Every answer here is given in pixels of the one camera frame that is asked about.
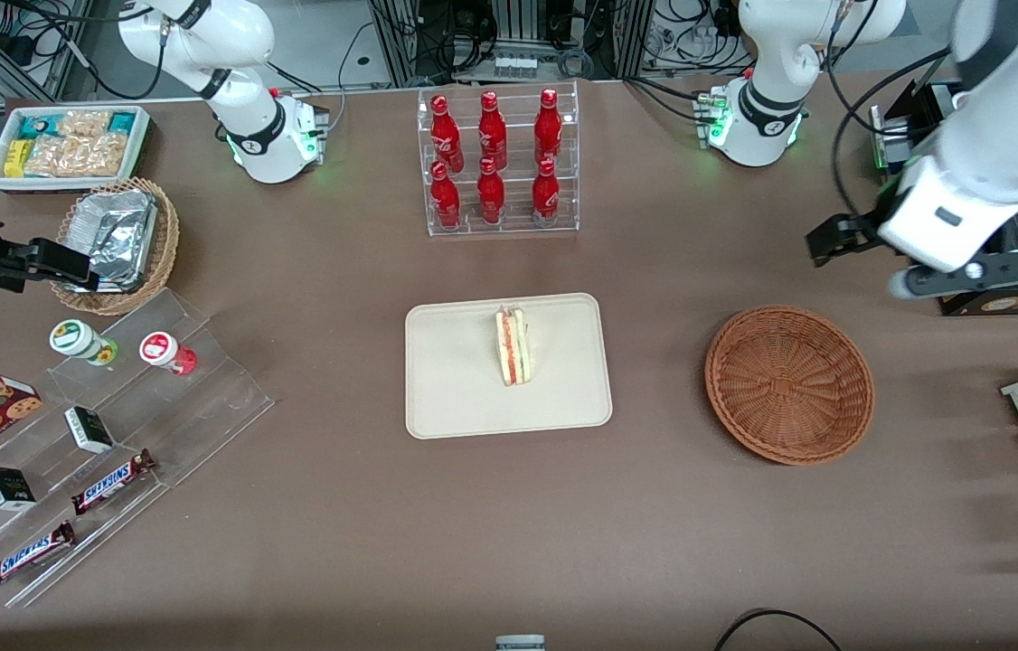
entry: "wicker basket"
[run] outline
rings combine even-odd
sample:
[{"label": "wicker basket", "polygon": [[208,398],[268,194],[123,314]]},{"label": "wicker basket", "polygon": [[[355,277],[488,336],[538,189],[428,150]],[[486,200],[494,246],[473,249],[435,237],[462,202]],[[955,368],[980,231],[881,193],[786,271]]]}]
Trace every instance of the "wicker basket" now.
[{"label": "wicker basket", "polygon": [[[102,317],[127,314],[154,296],[163,285],[167,284],[167,277],[171,276],[171,268],[175,264],[175,247],[179,245],[179,218],[175,217],[175,206],[167,201],[167,195],[159,188],[159,185],[146,178],[132,177],[112,182],[103,188],[92,189],[91,194],[121,193],[124,189],[144,189],[159,202],[155,234],[151,238],[151,252],[145,270],[147,279],[140,288],[131,293],[75,293],[66,291],[58,283],[51,283],[55,295],[58,295],[59,301],[67,308],[100,314]],[[75,206],[78,206],[78,202],[67,211],[67,218],[63,219],[62,225],[59,226],[59,242],[67,237],[67,228],[70,227]]]},{"label": "wicker basket", "polygon": [[735,315],[706,354],[706,393],[744,446],[790,466],[833,462],[867,432],[867,362],[823,317],[766,306]]}]

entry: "plastic container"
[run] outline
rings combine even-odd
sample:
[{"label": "plastic container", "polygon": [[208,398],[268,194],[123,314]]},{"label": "plastic container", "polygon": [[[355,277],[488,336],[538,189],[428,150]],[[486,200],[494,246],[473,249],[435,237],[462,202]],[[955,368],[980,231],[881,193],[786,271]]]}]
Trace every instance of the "plastic container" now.
[{"label": "plastic container", "polygon": [[195,370],[195,350],[180,345],[169,333],[151,333],[140,342],[140,359],[151,366],[166,368],[173,375]]},{"label": "plastic container", "polygon": [[[119,173],[116,173],[115,176],[76,176],[68,178],[4,176],[6,152],[9,151],[12,141],[16,140],[25,120],[35,118],[35,116],[53,115],[55,112],[83,109],[135,115],[135,120],[132,122],[132,129],[130,129],[127,135],[124,160],[119,165]],[[0,135],[0,189],[8,194],[76,193],[76,191],[98,188],[100,185],[105,185],[112,181],[125,181],[132,176],[135,165],[138,159],[140,159],[140,152],[144,149],[144,140],[147,135],[149,124],[149,112],[133,104],[130,104],[130,106],[128,104],[91,104],[91,106],[15,108],[6,116],[6,124],[4,124],[4,129],[2,129],[2,134]]]},{"label": "plastic container", "polygon": [[119,346],[113,339],[96,333],[77,318],[68,318],[56,325],[47,340],[51,349],[67,358],[86,359],[91,366],[108,366],[119,355]]},{"label": "plastic container", "polygon": [[[562,185],[562,201],[552,225],[539,227],[533,222],[533,178],[538,177],[538,161],[533,124],[538,120],[539,98],[543,88],[558,92],[558,114],[562,117],[562,147],[556,157],[554,177]],[[506,165],[501,170],[505,182],[505,217],[499,223],[483,218],[476,182],[480,179],[479,165],[465,165],[461,173],[452,174],[460,194],[460,225],[455,230],[441,227],[433,210],[431,165],[438,160],[433,147],[433,111],[430,99],[440,94],[448,99],[448,112],[460,131],[460,149],[469,161],[480,160],[479,124],[480,91],[476,88],[448,87],[421,91],[417,108],[417,140],[421,154],[421,180],[425,188],[426,225],[430,235],[447,237],[483,236],[544,236],[570,235],[580,226],[580,196],[578,177],[578,122],[580,119],[577,85],[522,84],[502,86],[497,92],[497,107],[505,117]]]},{"label": "plastic container", "polygon": [[[506,387],[494,318],[524,310],[532,379]],[[405,317],[405,426],[418,439],[597,428],[613,416],[588,293],[422,305]]]}]

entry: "red bottle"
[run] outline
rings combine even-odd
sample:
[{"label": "red bottle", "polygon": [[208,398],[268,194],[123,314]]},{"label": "red bottle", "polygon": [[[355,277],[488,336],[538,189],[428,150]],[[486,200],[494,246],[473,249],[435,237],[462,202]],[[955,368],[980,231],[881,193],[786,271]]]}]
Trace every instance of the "red bottle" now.
[{"label": "red bottle", "polygon": [[451,172],[460,173],[464,169],[464,156],[460,153],[460,129],[456,128],[456,120],[448,114],[448,101],[444,99],[444,95],[434,95],[430,106],[433,107],[433,148]]},{"label": "red bottle", "polygon": [[542,91],[542,110],[533,123],[533,138],[538,144],[534,158],[539,165],[544,157],[558,160],[558,154],[562,153],[562,115],[558,112],[558,92],[553,88]]},{"label": "red bottle", "polygon": [[554,160],[544,157],[538,165],[533,180],[533,222],[543,228],[554,225],[558,219],[558,193],[562,185],[554,177]]},{"label": "red bottle", "polygon": [[497,93],[480,93],[480,123],[476,124],[480,135],[480,155],[492,157],[497,169],[509,165],[509,143],[505,137],[505,117],[497,108]]},{"label": "red bottle", "polygon": [[480,218],[496,226],[505,217],[505,182],[497,173],[493,157],[480,160],[480,177],[476,180],[476,194],[480,197]]},{"label": "red bottle", "polygon": [[448,177],[448,168],[443,162],[433,161],[430,170],[433,173],[430,195],[433,197],[433,207],[441,228],[456,230],[460,228],[460,195],[456,193],[456,183]]}]

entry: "brown table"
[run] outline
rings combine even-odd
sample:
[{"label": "brown table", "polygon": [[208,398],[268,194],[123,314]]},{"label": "brown table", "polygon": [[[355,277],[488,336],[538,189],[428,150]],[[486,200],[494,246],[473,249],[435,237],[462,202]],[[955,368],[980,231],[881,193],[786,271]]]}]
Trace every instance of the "brown table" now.
[{"label": "brown table", "polygon": [[[150,104],[144,173],[182,219],[171,285],[280,402],[34,606],[0,607],[0,650],[479,650],[530,631],[554,651],[710,648],[759,606],[848,648],[1018,647],[1018,423],[998,394],[1018,380],[1018,318],[891,300],[900,263],[881,252],[811,268],[803,234],[840,210],[825,85],[765,169],[699,151],[620,84],[580,92],[583,228],[510,242],[426,235],[413,93],[353,95],[330,164],[280,186],[232,164],[205,104]],[[864,203],[867,161],[852,129]],[[70,201],[0,194],[5,235],[54,233]],[[405,432],[407,310],[558,292],[601,302],[609,424]],[[773,302],[867,356],[876,415],[841,462],[761,460],[702,397],[717,327]],[[47,285],[0,293],[0,372],[57,363],[44,333],[71,315]],[[752,626],[729,648],[815,647]]]}]

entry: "small white box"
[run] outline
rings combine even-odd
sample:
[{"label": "small white box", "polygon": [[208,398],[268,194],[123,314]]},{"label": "small white box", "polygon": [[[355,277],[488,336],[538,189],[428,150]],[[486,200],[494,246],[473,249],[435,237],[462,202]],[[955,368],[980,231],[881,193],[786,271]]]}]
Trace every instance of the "small white box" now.
[{"label": "small white box", "polygon": [[[36,116],[55,115],[70,110],[111,111],[116,114],[135,114],[132,130],[127,135],[127,148],[124,149],[124,160],[119,165],[119,173],[115,176],[72,176],[64,178],[47,178],[38,176],[12,177],[4,176],[6,150],[10,143],[16,140],[22,123]],[[83,106],[47,106],[15,108],[6,116],[6,124],[0,135],[0,189],[4,193],[69,193],[70,191],[98,188],[112,181],[124,181],[132,176],[135,164],[140,157],[144,137],[149,128],[149,112],[133,104],[83,104]]]}]

